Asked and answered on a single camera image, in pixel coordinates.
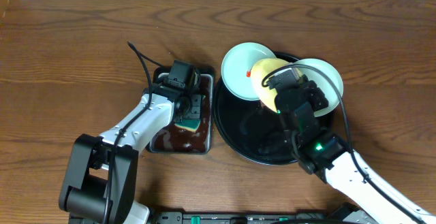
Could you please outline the green yellow sponge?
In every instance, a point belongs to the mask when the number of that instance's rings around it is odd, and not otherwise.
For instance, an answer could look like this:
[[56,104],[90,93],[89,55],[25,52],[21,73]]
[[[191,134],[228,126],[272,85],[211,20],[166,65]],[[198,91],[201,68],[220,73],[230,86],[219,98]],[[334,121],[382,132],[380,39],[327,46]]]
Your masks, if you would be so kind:
[[184,129],[186,131],[195,133],[198,130],[200,124],[201,124],[200,119],[186,119],[178,123],[175,123],[174,125],[180,129]]

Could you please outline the light green plate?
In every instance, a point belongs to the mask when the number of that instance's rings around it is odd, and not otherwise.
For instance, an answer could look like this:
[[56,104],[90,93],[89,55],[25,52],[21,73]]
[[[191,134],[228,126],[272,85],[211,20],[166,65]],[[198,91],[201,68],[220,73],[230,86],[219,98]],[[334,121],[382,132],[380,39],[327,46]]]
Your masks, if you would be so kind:
[[[330,63],[321,59],[301,59],[295,62],[295,64],[308,65],[322,71],[324,75],[332,81],[338,92],[343,95],[344,87],[342,77]],[[298,67],[298,70],[308,77],[309,80],[314,81],[328,100],[328,107],[314,112],[314,116],[320,117],[332,112],[340,104],[340,101],[329,81],[312,69]]]

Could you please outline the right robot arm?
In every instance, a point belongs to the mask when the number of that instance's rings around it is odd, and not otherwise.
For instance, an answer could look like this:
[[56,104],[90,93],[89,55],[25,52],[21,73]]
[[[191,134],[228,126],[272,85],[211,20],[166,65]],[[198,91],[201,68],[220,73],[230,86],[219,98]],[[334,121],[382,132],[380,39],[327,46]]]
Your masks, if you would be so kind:
[[277,91],[274,99],[291,154],[308,174],[356,202],[378,223],[434,223],[427,212],[384,180],[345,139],[323,128],[314,113],[329,104],[314,81],[268,83]]

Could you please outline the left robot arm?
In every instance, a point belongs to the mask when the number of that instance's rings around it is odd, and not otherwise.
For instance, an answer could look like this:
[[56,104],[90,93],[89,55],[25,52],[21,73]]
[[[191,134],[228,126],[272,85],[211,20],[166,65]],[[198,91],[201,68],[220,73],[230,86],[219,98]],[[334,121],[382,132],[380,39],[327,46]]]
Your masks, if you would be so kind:
[[138,157],[151,153],[201,155],[211,147],[213,81],[192,95],[164,84],[117,125],[74,142],[59,196],[69,223],[147,223],[148,207],[134,199]]

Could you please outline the rectangular black soapy tray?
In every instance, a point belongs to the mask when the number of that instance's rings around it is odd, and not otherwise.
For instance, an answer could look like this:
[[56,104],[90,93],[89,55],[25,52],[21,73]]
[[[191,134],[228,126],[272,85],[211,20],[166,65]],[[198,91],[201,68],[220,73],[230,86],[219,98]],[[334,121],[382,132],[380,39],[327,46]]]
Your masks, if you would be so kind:
[[201,107],[201,124],[193,133],[180,129],[170,123],[161,129],[151,140],[146,149],[150,153],[187,153],[205,154],[211,148],[212,140],[212,98],[215,72],[212,67],[200,69],[200,93],[203,95]]

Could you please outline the round black tray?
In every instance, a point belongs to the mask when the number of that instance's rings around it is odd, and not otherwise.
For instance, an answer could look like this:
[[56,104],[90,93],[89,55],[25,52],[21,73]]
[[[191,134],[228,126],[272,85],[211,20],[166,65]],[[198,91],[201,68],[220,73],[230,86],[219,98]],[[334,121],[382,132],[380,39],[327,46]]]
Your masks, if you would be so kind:
[[[279,71],[295,69],[299,83],[309,80],[298,67],[312,69],[332,85],[339,97],[341,94],[324,73],[308,65],[297,65],[301,60],[292,55],[274,52],[275,58],[262,59],[251,68],[251,84],[258,96],[256,101],[237,98],[225,87],[222,78],[214,93],[213,114],[217,128],[228,145],[243,157],[266,165],[286,165],[297,160],[292,156],[292,144],[288,142],[281,126],[274,99],[275,89],[266,82]],[[333,111],[316,117],[321,127],[330,130]]]

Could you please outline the light blue plate left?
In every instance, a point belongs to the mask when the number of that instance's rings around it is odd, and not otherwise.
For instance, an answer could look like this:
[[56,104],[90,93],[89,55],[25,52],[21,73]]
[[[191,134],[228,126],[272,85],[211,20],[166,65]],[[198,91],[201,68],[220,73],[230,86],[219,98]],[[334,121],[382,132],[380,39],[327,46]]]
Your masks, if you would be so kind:
[[251,84],[251,68],[262,59],[275,58],[275,54],[264,45],[245,42],[231,48],[221,64],[221,77],[225,87],[237,98],[256,101]]

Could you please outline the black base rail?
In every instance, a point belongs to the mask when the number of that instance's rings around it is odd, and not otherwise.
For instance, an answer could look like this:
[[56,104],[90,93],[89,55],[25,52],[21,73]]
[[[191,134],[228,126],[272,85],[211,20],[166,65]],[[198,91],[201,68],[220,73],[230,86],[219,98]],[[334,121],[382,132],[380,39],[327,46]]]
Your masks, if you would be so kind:
[[325,219],[324,214],[219,214],[219,213],[182,213],[157,212],[147,223],[152,224],[267,224],[290,219]]

